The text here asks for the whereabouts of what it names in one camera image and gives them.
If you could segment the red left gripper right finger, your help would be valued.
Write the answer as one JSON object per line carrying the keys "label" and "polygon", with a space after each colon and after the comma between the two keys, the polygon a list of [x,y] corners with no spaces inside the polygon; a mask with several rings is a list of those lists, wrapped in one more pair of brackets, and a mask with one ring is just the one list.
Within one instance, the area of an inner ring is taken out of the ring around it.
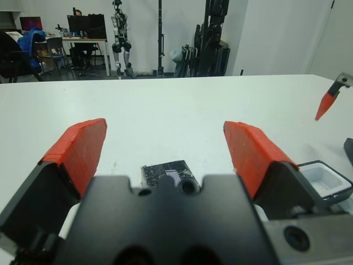
{"label": "red left gripper right finger", "polygon": [[236,174],[269,220],[344,214],[342,207],[324,202],[298,166],[262,130],[225,121],[223,132]]}

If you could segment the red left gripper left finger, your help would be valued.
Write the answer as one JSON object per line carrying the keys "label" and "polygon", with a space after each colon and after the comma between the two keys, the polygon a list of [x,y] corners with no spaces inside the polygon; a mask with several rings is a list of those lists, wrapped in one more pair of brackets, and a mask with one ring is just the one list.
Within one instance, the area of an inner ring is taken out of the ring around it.
{"label": "red left gripper left finger", "polygon": [[104,118],[70,126],[1,212],[2,249],[43,249],[83,198],[100,160]]}

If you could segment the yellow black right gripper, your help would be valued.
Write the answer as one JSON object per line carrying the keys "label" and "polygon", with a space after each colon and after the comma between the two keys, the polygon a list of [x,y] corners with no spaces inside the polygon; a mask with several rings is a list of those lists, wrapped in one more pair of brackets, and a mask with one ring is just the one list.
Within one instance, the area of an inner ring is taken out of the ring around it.
{"label": "yellow black right gripper", "polygon": [[347,73],[341,73],[337,78],[336,81],[331,85],[329,90],[323,96],[318,111],[315,116],[315,120],[318,121],[333,105],[335,102],[340,88],[346,87],[350,88],[353,86],[353,76]]}

